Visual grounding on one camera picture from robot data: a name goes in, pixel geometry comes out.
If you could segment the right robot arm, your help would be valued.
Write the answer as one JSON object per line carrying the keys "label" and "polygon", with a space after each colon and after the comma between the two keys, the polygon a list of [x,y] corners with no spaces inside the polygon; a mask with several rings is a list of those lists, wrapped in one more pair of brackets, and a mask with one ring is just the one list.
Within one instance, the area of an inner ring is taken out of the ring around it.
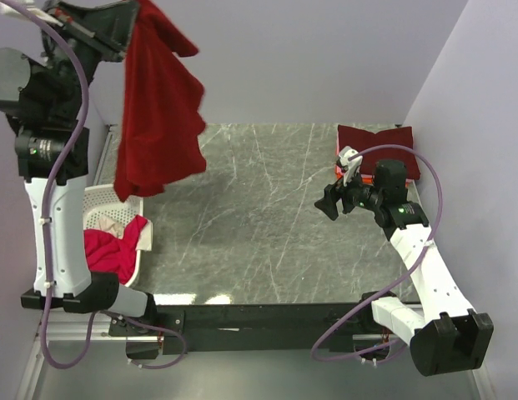
{"label": "right robot arm", "polygon": [[315,206],[331,220],[363,208],[374,214],[387,240],[400,255],[423,312],[404,305],[382,289],[356,306],[362,329],[387,328],[410,349],[424,376],[481,367],[494,332],[486,313],[478,313],[455,283],[432,238],[433,224],[421,205],[408,199],[407,168],[397,160],[380,160],[373,181],[365,184],[358,158],[341,158],[344,174],[324,189]]}

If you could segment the red t-shirt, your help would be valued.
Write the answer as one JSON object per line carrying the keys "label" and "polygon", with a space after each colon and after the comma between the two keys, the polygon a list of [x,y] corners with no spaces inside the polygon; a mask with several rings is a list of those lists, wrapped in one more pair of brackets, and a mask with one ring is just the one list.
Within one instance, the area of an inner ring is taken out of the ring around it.
{"label": "red t-shirt", "polygon": [[113,188],[120,201],[151,197],[203,173],[204,85],[182,64],[199,52],[151,1],[142,1],[125,58],[121,141]]}

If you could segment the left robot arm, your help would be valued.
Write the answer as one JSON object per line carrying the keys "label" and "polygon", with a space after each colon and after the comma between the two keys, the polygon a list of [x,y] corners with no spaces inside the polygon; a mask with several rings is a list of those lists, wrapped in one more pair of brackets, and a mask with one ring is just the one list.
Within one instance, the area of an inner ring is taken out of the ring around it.
{"label": "left robot arm", "polygon": [[88,268],[83,197],[88,176],[85,125],[89,85],[101,62],[123,61],[138,15],[135,1],[78,7],[48,1],[43,9],[11,1],[42,34],[45,62],[0,48],[0,112],[15,134],[18,173],[33,210],[37,266],[24,308],[128,317],[136,333],[158,325],[153,296],[126,287],[113,272]]}

